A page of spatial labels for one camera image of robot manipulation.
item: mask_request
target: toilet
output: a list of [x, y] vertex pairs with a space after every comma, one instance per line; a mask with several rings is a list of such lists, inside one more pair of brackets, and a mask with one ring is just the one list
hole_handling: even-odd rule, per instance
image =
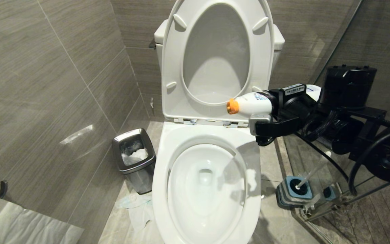
[[152, 193], [161, 237], [246, 244], [260, 212], [260, 151], [226, 102], [268, 88], [284, 39], [266, 0], [178, 0], [155, 42], [167, 119]]

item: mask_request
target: tissue paper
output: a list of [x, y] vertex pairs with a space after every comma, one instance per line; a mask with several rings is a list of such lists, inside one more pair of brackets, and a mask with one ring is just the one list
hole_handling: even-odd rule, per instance
[[0, 243], [76, 244], [84, 230], [0, 199]]
[[135, 230], [139, 232], [145, 227], [148, 221], [154, 221], [153, 203], [151, 195], [138, 195], [131, 193], [115, 203], [116, 208], [125, 208], [129, 211], [130, 222]]
[[136, 150], [136, 152], [132, 153], [130, 156], [122, 153], [121, 157], [123, 158], [124, 164], [130, 166], [146, 159], [148, 157], [148, 153], [146, 149], [141, 148]]

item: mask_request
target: toilet brush holder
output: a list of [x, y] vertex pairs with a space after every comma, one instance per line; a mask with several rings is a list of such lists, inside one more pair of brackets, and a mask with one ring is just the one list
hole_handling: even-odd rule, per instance
[[279, 207], [302, 207], [313, 198], [309, 182], [305, 182], [299, 189], [296, 186], [304, 178], [286, 176], [276, 190], [277, 204]]
[[305, 182], [305, 184], [303, 184], [299, 189], [296, 188], [296, 186], [303, 180], [303, 177], [286, 176], [284, 179], [286, 185], [285, 190], [287, 190], [288, 195], [293, 198], [311, 200], [313, 196], [309, 182]]
[[323, 190], [323, 196], [325, 197], [326, 201], [332, 201], [336, 198], [335, 190], [333, 187], [328, 186]]

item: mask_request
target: paper on floor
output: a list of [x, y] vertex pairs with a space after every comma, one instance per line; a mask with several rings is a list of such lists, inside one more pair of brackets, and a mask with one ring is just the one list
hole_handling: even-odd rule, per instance
[[145, 195], [131, 193], [115, 202], [115, 207], [126, 208], [129, 211], [130, 222], [135, 233], [142, 230], [148, 221], [154, 221], [151, 193]]

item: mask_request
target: trash can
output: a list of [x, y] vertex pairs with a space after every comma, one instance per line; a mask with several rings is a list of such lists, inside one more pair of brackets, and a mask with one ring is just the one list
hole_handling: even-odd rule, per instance
[[151, 191], [156, 153], [143, 128], [128, 131], [114, 138], [113, 152], [117, 166], [138, 194]]

